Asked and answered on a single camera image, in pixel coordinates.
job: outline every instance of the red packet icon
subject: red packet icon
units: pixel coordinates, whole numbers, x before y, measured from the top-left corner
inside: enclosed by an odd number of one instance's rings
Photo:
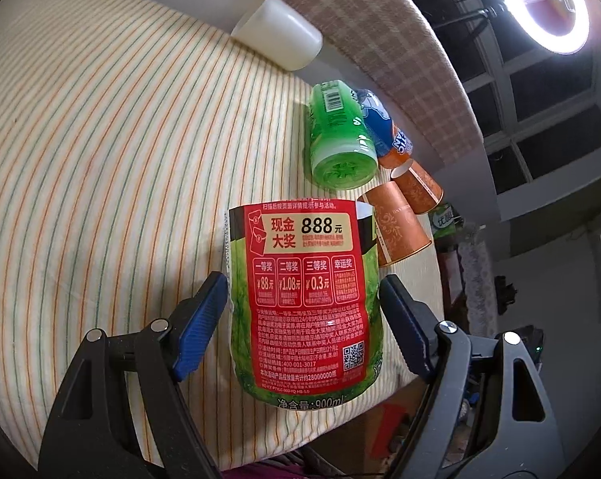
[[[262,228],[252,227],[251,234],[252,239],[249,243],[250,251],[258,255],[263,255],[263,252],[265,251],[265,241],[267,240],[266,231],[264,231]]]
[[[249,221],[249,227],[254,228],[263,228],[263,220],[261,219],[260,211],[252,211],[247,215],[247,220]]]

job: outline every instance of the ring light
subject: ring light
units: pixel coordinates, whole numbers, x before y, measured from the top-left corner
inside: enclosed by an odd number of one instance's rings
[[[528,0],[504,0],[507,9],[529,36],[543,47],[558,54],[572,54],[580,50],[589,38],[589,12],[585,0],[569,0],[567,8],[574,14],[571,30],[554,34],[535,19],[528,8]]]

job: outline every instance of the cloth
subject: cloth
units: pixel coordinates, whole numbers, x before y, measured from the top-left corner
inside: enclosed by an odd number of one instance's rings
[[[466,224],[458,234],[458,256],[465,281],[469,332],[493,338],[498,333],[498,300],[487,244],[476,225]]]
[[[284,0],[354,61],[450,164],[482,145],[469,99],[411,0]]]
[[[251,463],[225,471],[223,477],[225,479],[297,479],[304,478],[305,474],[302,467],[298,465],[275,468],[261,463]]]
[[[84,334],[138,331],[222,270],[228,208],[356,199],[388,180],[327,193],[306,179],[309,92],[149,0],[1,2],[0,425],[30,462]],[[392,271],[442,316],[432,248]],[[183,387],[222,469],[299,447],[413,379],[386,325],[382,372],[359,398],[314,412],[267,406],[233,375],[228,314]],[[137,434],[158,462],[134,378]]]

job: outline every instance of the plaid blanket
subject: plaid blanket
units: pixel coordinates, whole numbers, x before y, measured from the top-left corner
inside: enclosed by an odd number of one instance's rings
[[[450,164],[482,142],[442,45],[411,0],[284,0],[365,72]]]

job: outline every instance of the paper cup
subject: paper cup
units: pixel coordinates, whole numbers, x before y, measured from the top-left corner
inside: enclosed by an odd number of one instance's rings
[[[374,207],[379,266],[401,261],[431,244],[395,182],[374,187],[358,199]]]
[[[258,0],[231,35],[286,70],[307,66],[323,46],[318,29],[282,0]]]
[[[442,201],[442,188],[413,158],[391,172],[391,179],[415,214],[425,214]]]

